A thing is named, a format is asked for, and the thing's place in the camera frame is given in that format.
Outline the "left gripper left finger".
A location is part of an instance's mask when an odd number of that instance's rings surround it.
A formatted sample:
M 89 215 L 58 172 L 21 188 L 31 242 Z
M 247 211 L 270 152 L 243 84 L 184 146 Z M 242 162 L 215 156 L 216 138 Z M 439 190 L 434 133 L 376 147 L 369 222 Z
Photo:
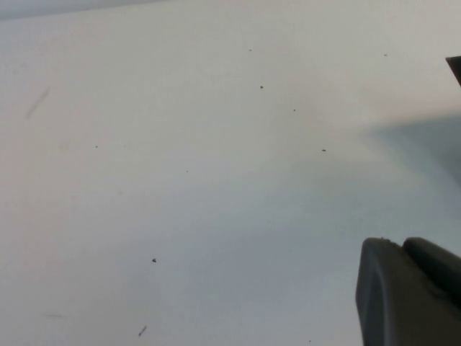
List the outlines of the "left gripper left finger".
M 460 300 L 388 239 L 362 244 L 356 305 L 364 345 L 460 344 Z

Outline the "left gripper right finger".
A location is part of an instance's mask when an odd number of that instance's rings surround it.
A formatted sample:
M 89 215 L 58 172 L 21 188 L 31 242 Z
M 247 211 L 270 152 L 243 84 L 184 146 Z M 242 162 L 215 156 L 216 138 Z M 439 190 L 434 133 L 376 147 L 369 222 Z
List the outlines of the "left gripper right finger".
M 433 284 L 460 300 L 460 257 L 423 238 L 408 238 L 405 252 Z

